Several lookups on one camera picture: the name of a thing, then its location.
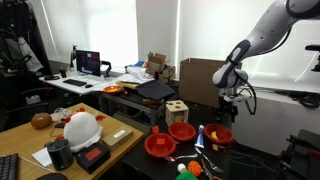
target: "document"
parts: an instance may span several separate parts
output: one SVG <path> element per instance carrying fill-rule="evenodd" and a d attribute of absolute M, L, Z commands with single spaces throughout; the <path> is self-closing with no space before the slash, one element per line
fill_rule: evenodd
<path fill-rule="evenodd" d="M 32 157 L 34 157 L 43 167 L 49 167 L 52 164 L 50 155 L 46 147 L 36 153 L 33 153 Z"/>

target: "red bowl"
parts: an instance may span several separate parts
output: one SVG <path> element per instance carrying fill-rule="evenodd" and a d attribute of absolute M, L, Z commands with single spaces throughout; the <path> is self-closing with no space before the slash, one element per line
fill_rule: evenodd
<path fill-rule="evenodd" d="M 169 126 L 169 134 L 177 141 L 189 141 L 196 136 L 196 129 L 186 122 L 175 122 Z"/>
<path fill-rule="evenodd" d="M 176 150 L 176 143 L 168 134 L 156 133 L 146 139 L 144 148 L 151 156 L 163 158 Z"/>
<path fill-rule="evenodd" d="M 233 140 L 233 134 L 230 129 L 220 124 L 208 124 L 204 127 L 204 134 L 216 144 L 229 144 Z M 216 131 L 217 139 L 211 136 Z"/>

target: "wooden cube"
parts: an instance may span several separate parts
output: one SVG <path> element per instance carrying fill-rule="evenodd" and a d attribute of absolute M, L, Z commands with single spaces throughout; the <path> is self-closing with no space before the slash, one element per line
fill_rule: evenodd
<path fill-rule="evenodd" d="M 175 122 L 188 122 L 189 108 L 181 101 L 167 101 L 166 123 L 170 126 Z"/>

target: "cardboard box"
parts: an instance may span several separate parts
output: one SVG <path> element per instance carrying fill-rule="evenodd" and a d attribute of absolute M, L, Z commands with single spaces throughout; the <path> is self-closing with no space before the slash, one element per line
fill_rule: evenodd
<path fill-rule="evenodd" d="M 128 139 L 133 136 L 133 131 L 128 126 L 123 126 L 106 137 L 102 138 L 102 142 L 104 143 L 110 151 L 116 150 L 122 144 L 124 144 Z"/>
<path fill-rule="evenodd" d="M 149 53 L 148 54 L 148 66 L 149 66 L 149 71 L 152 72 L 161 72 L 164 68 L 165 61 L 166 61 L 166 56 L 163 54 L 159 53 Z"/>
<path fill-rule="evenodd" d="M 189 58 L 180 62 L 179 98 L 219 107 L 219 89 L 213 84 L 213 74 L 224 61 Z"/>
<path fill-rule="evenodd" d="M 159 81 L 168 83 L 176 77 L 176 67 L 167 66 L 162 72 L 159 73 Z"/>

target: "computer monitor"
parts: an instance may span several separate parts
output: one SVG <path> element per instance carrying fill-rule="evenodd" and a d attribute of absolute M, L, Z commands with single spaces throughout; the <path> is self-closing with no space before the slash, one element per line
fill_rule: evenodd
<path fill-rule="evenodd" d="M 101 76 L 100 53 L 76 50 L 77 71 L 93 76 Z"/>

